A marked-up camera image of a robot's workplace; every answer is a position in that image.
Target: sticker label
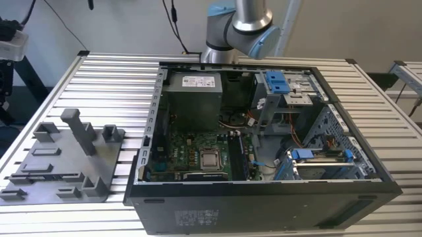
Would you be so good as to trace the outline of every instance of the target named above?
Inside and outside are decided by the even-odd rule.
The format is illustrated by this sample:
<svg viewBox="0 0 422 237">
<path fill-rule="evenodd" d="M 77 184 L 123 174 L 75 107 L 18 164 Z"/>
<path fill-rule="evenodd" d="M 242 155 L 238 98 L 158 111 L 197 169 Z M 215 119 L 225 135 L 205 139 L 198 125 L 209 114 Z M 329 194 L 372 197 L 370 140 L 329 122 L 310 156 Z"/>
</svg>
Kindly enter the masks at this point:
<svg viewBox="0 0 422 237">
<path fill-rule="evenodd" d="M 215 87 L 214 77 L 183 77 L 182 86 L 183 87 Z"/>
<path fill-rule="evenodd" d="M 182 210 L 175 211 L 178 226 L 215 226 L 218 210 Z"/>
</svg>

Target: aluminum extrusion table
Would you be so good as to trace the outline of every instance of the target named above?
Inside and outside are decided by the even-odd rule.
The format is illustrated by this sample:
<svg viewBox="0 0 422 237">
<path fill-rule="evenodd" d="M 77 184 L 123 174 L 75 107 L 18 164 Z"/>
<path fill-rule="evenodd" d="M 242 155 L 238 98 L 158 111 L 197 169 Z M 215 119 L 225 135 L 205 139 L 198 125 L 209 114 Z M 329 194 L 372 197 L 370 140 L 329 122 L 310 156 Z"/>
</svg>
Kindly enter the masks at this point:
<svg viewBox="0 0 422 237">
<path fill-rule="evenodd" d="M 422 97 L 422 62 L 394 61 L 390 73 L 394 73 Z"/>
<path fill-rule="evenodd" d="M 78 56 L 22 134 L 0 159 L 0 189 L 35 139 L 42 121 L 60 120 L 66 108 L 79 108 L 82 121 L 95 128 L 117 124 L 126 130 L 106 203 L 0 206 L 0 234 L 26 236 L 146 236 L 133 207 L 122 204 L 133 157 L 141 147 L 159 61 L 197 62 L 197 56 L 91 53 Z M 345 231 L 239 233 L 210 236 L 422 236 L 422 131 L 393 103 L 357 64 L 346 60 L 267 58 L 239 59 L 241 64 L 318 67 L 342 105 L 374 148 L 404 194 Z"/>
</svg>

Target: black cable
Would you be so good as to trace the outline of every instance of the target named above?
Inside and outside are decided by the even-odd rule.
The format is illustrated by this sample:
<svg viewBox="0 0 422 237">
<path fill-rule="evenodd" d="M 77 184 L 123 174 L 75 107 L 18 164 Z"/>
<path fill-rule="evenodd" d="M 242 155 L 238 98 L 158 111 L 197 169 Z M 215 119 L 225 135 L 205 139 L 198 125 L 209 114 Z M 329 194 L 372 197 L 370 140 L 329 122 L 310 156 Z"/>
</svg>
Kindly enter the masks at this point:
<svg viewBox="0 0 422 237">
<path fill-rule="evenodd" d="M 32 0 L 32 3 L 31 3 L 31 6 L 30 6 L 30 11 L 28 11 L 28 13 L 27 13 L 27 16 L 26 16 L 26 18 L 23 19 L 23 21 L 20 22 L 20 24 L 22 24 L 23 26 L 26 26 L 27 23 L 28 23 L 28 21 L 30 21 L 30 17 L 31 17 L 31 15 L 32 15 L 32 10 L 34 10 L 34 6 L 35 6 L 35 2 L 36 2 L 36 0 Z"/>
<path fill-rule="evenodd" d="M 404 93 L 405 87 L 406 87 L 406 83 L 405 83 L 405 85 L 404 85 L 404 88 L 402 88 L 402 90 L 401 90 L 401 93 L 398 93 L 398 96 L 397 96 L 397 99 L 396 99 L 396 104 L 397 104 L 397 102 L 398 102 L 398 99 L 401 98 L 401 95 L 402 95 L 402 93 Z"/>
<path fill-rule="evenodd" d="M 173 30 L 173 32 L 174 32 L 174 35 L 177 36 L 177 38 L 178 38 L 178 40 L 179 40 L 179 42 L 181 42 L 181 44 L 182 44 L 183 50 L 186 51 L 186 53 L 190 53 L 190 51 L 189 51 L 187 48 L 185 47 L 185 44 L 183 44 L 183 42 L 182 42 L 182 39 L 181 39 L 178 33 L 175 32 L 175 29 L 174 29 L 174 26 L 173 26 L 173 23 L 171 23 L 171 19 L 170 19 L 170 14 L 169 14 L 169 9 L 167 9 L 166 2 L 165 2 L 165 0 L 162 0 L 162 1 L 163 1 L 163 5 L 165 5 L 165 9 L 166 9 L 166 14 L 167 14 L 167 19 L 169 19 L 169 23 L 170 23 L 171 30 Z"/>
<path fill-rule="evenodd" d="M 410 117 L 412 115 L 414 115 L 416 110 L 417 110 L 417 106 L 414 106 L 414 107 L 412 108 L 412 111 L 410 111 L 409 117 Z"/>
<path fill-rule="evenodd" d="M 85 46 L 83 42 L 79 40 L 78 36 L 74 34 L 74 32 L 71 31 L 71 29 L 67 27 L 67 25 L 66 25 L 66 23 L 64 23 L 62 17 L 59 16 L 58 12 L 56 12 L 55 9 L 54 9 L 54 7 L 50 5 L 50 3 L 47 2 L 47 0 L 44 0 L 44 2 L 47 3 L 48 7 L 51 8 L 51 10 L 54 11 L 54 13 L 55 13 L 55 15 L 58 16 L 59 20 L 62 21 L 62 23 L 63 23 L 66 29 L 71 32 L 71 34 L 74 35 L 74 37 L 77 38 L 77 40 L 79 41 L 79 43 L 82 44 L 82 46 L 85 47 L 85 49 L 89 50 L 87 47 Z"/>
</svg>

